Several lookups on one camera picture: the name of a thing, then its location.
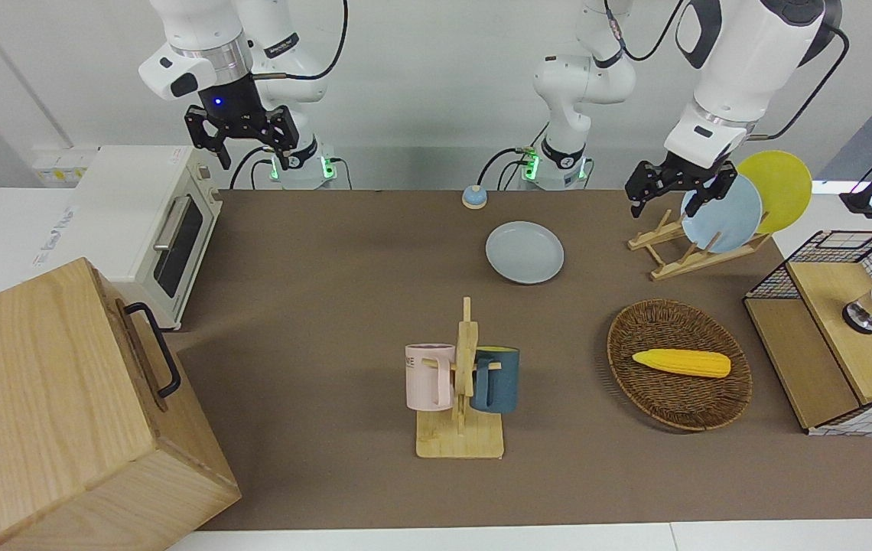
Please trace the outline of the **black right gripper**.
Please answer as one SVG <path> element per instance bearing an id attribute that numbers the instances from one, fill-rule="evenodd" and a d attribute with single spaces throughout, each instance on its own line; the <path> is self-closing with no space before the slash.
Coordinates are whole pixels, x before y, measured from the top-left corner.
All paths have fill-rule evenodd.
<path id="1" fill-rule="evenodd" d="M 262 104 L 250 74 L 233 83 L 213 85 L 198 91 L 200 106 L 190 106 L 184 119 L 196 148 L 215 152 L 223 170 L 231 157 L 226 139 L 254 139 L 272 147 L 281 166 L 289 166 L 300 132 L 285 104 L 269 108 Z"/>

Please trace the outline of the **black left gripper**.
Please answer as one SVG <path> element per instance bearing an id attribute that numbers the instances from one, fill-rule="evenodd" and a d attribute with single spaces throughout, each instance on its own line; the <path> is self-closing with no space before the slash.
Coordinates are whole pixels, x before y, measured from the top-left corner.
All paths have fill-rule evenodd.
<path id="1" fill-rule="evenodd" d="M 708 168 L 671 152 L 659 164 L 639 161 L 626 182 L 631 216 L 638 219 L 645 209 L 645 202 L 668 192 L 690 191 L 691 197 L 685 202 L 684 216 L 694 219 L 702 206 L 725 198 L 737 175 L 727 155 Z"/>

